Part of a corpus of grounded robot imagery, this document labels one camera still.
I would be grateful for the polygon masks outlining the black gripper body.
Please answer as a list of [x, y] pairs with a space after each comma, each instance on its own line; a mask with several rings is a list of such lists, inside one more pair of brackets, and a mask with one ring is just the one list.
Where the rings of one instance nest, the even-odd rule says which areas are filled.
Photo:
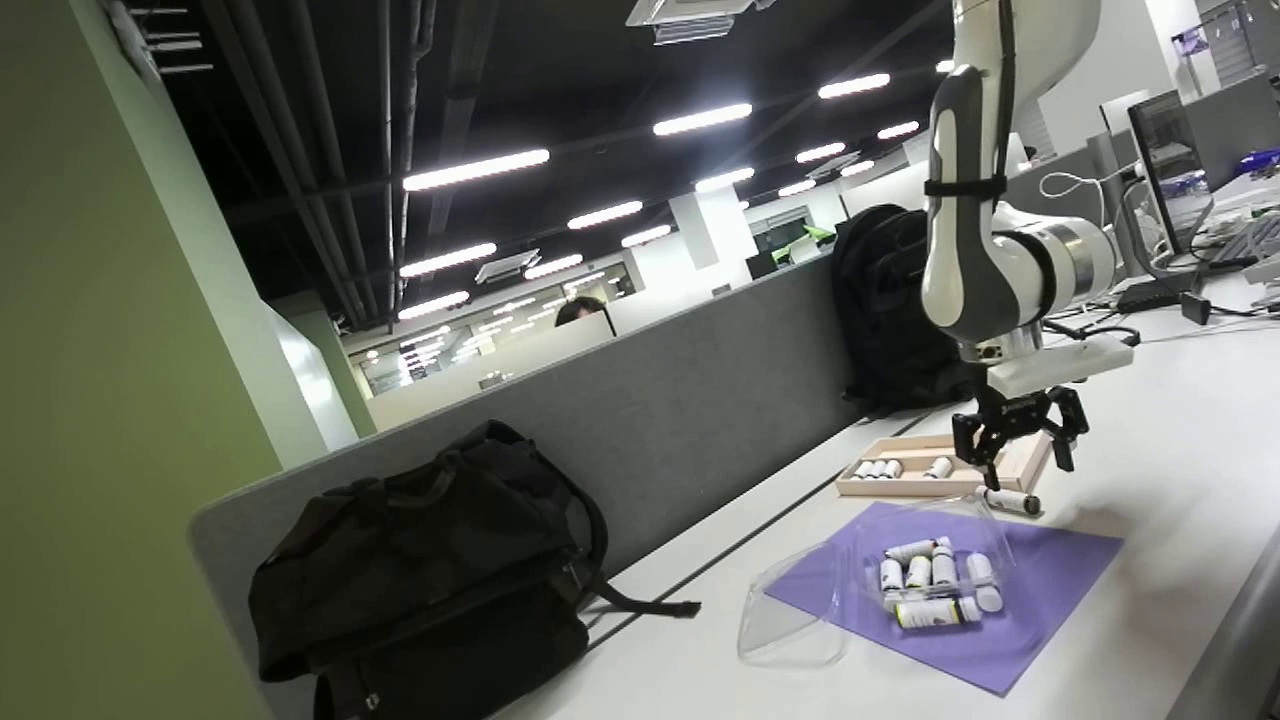
[[989, 458], [990, 448], [1002, 448], [1007, 440], [1030, 437], [1030, 432], [1087, 432], [1082, 404], [1073, 387], [1047, 387], [1030, 398], [1001, 398], [990, 387], [977, 392], [970, 412], [952, 417], [952, 444], [958, 458]]

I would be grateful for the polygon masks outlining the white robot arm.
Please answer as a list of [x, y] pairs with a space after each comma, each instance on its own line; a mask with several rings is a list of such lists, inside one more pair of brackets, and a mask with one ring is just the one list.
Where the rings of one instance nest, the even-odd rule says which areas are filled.
[[1101, 0], [952, 0], [952, 67], [927, 113], [924, 316], [981, 368], [977, 410], [952, 417], [954, 458], [997, 489], [1007, 440], [1047, 432], [1061, 470], [1087, 432], [1075, 387], [1123, 368], [1123, 341], [1043, 343], [1050, 314], [1114, 287], [1114, 241], [1082, 216], [1007, 199], [1007, 146], [1028, 99], [1091, 49]]

